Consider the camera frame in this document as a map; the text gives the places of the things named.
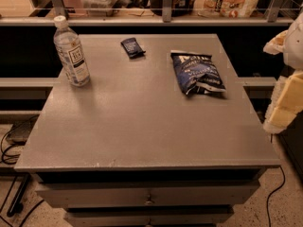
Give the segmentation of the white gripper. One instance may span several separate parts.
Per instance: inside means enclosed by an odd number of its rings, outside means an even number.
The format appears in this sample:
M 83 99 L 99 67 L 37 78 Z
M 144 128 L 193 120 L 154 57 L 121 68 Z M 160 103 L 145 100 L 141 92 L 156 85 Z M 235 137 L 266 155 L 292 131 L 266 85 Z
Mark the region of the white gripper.
M 287 30 L 278 33 L 264 47 L 265 53 L 276 55 L 283 52 Z M 303 72 L 289 76 L 277 101 L 278 107 L 269 107 L 265 114 L 263 128 L 268 133 L 278 134 L 286 130 L 296 114 L 303 111 Z

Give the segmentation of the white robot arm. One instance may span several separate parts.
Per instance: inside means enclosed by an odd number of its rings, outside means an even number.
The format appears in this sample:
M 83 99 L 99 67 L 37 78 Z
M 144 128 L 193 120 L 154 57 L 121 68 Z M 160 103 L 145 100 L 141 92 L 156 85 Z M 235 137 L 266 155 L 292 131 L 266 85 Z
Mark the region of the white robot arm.
M 265 114 L 263 128 L 278 134 L 303 111 L 303 14 L 268 42 L 263 51 L 272 55 L 282 53 L 284 63 L 294 69 L 290 76 L 280 76 L 276 81 Z

